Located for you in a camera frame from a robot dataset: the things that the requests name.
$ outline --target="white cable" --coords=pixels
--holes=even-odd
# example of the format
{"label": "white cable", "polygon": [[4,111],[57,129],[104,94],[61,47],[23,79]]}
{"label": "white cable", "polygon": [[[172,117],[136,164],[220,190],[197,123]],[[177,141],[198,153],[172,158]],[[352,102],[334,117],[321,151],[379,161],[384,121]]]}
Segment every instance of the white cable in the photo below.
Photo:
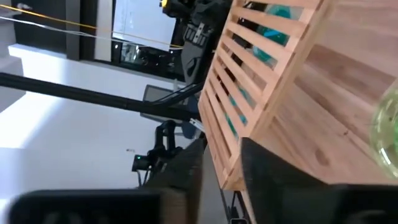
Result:
{"label": "white cable", "polygon": [[[128,45],[137,45],[139,47],[149,47],[149,46],[145,46],[145,45],[141,45],[141,44],[135,44],[135,43],[124,41],[124,40],[118,40],[118,39],[107,38],[107,37],[99,37],[99,36],[96,36],[96,35],[91,35],[91,34],[87,34],[85,32],[80,32],[80,31],[62,30],[62,29],[58,29],[58,28],[54,28],[54,27],[50,27],[50,26],[45,26],[45,25],[42,25],[42,24],[37,24],[35,22],[22,21],[22,20],[18,20],[18,19],[3,17],[3,16],[0,16],[0,19],[5,19],[5,20],[13,21],[13,22],[20,22],[20,23],[24,23],[24,24],[33,25],[33,26],[38,26],[38,27],[41,27],[41,28],[44,28],[44,29],[58,31],[58,32],[64,32],[64,33],[67,33],[67,34],[74,34],[74,35],[81,35],[81,36],[85,36],[85,37],[93,37],[93,38],[97,38],[97,39],[116,41],[116,42],[120,42],[120,43],[124,43],[124,44],[128,44]],[[182,50],[182,48],[181,47],[171,47],[170,50]]]}

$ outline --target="black metal rod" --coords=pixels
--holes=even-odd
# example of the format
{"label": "black metal rod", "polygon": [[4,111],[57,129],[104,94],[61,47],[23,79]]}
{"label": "black metal rod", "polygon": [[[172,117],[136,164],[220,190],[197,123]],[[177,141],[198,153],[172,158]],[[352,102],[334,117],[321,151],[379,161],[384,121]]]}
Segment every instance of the black metal rod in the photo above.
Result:
{"label": "black metal rod", "polygon": [[137,111],[140,113],[152,114],[154,116],[162,116],[170,119],[179,119],[182,121],[189,121],[190,118],[200,118],[198,113],[191,113],[187,110],[171,108],[162,104],[152,105],[150,102],[143,102],[121,96],[114,96],[81,88],[45,82],[33,78],[10,75],[3,72],[0,72],[0,86],[57,96],[85,103],[109,106],[123,110]]}

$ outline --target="black metal frame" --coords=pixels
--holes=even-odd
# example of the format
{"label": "black metal frame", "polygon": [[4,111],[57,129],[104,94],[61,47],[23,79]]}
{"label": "black metal frame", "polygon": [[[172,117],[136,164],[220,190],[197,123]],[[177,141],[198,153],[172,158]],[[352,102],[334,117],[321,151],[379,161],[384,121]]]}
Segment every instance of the black metal frame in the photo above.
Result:
{"label": "black metal frame", "polygon": [[179,101],[198,93],[203,88],[203,84],[196,85],[193,88],[184,92],[179,92],[175,96],[170,96],[160,101],[144,102],[121,96],[114,96],[96,91],[40,81],[33,78],[20,77],[3,72],[0,72],[0,86],[57,96],[85,103],[94,103],[102,106],[137,111],[155,116],[163,116],[171,119],[179,119],[182,121],[189,121],[191,118],[200,119],[200,115],[199,113],[189,112],[180,108],[173,108],[172,106]]}

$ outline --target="teal plastic object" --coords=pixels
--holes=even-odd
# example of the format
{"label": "teal plastic object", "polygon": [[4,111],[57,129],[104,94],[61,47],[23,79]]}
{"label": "teal plastic object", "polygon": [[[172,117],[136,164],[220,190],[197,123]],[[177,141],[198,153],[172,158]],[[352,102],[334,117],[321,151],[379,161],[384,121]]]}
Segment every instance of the teal plastic object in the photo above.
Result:
{"label": "teal plastic object", "polygon": [[[267,11],[267,13],[288,19],[291,18],[290,7],[288,6],[279,6],[279,5],[271,6]],[[289,40],[288,35],[283,34],[277,30],[270,29],[268,27],[259,26],[257,28],[257,33],[283,46],[285,46],[287,41]],[[263,62],[268,62],[272,58],[269,54],[263,52],[256,46],[253,47],[253,52],[254,55]]]}
{"label": "teal plastic object", "polygon": [[[242,90],[241,88],[240,88],[239,90],[241,91],[243,97],[244,97],[245,99],[248,99],[247,93],[246,93],[244,90]],[[234,100],[231,96],[229,96],[229,100],[231,101],[231,103],[232,103],[233,106],[237,106],[235,100]],[[237,134],[237,132],[236,132],[236,130],[235,130],[233,124],[232,124],[231,119],[229,118],[229,116],[228,116],[227,114],[225,114],[225,117],[226,117],[226,120],[227,120],[227,122],[228,122],[229,127],[230,127],[231,130],[232,130],[232,133],[235,135],[235,137],[237,137],[238,134]],[[246,119],[246,117],[245,117],[244,115],[239,115],[239,117],[241,118],[242,123],[246,125],[246,123],[248,122],[247,119]]]}

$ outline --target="yellow cable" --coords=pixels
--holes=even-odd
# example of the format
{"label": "yellow cable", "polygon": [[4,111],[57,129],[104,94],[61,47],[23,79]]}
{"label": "yellow cable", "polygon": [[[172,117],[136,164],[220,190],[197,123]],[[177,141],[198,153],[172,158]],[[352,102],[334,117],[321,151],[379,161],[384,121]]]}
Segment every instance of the yellow cable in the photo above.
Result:
{"label": "yellow cable", "polygon": [[23,12],[23,13],[30,14],[30,15],[33,15],[33,16],[43,17],[43,18],[50,19],[50,20],[57,21],[57,22],[64,22],[66,24],[82,26],[82,27],[98,30],[100,32],[110,32],[110,33],[115,33],[115,34],[128,35],[130,37],[135,37],[135,38],[142,39],[142,40],[148,40],[148,41],[156,42],[156,43],[159,43],[159,44],[165,44],[165,45],[169,45],[171,47],[183,47],[183,46],[180,46],[180,45],[168,44],[166,42],[162,42],[162,41],[158,41],[158,40],[152,40],[152,39],[148,39],[148,38],[145,38],[145,37],[139,37],[139,36],[131,35],[131,34],[125,34],[125,33],[122,33],[122,32],[113,32],[111,30],[100,30],[100,29],[98,29],[98,27],[95,27],[95,26],[90,26],[90,25],[86,25],[86,24],[80,24],[78,22],[66,21],[66,20],[63,20],[63,19],[57,19],[57,18],[54,18],[54,17],[46,16],[46,15],[39,14],[39,13],[36,13],[36,12],[26,11],[26,10],[23,10],[23,9],[18,9],[18,8],[12,7],[12,6],[6,6],[6,5],[3,5],[3,4],[0,4],[0,7],[4,7],[6,9],[11,9],[11,10],[19,11],[19,12]]}

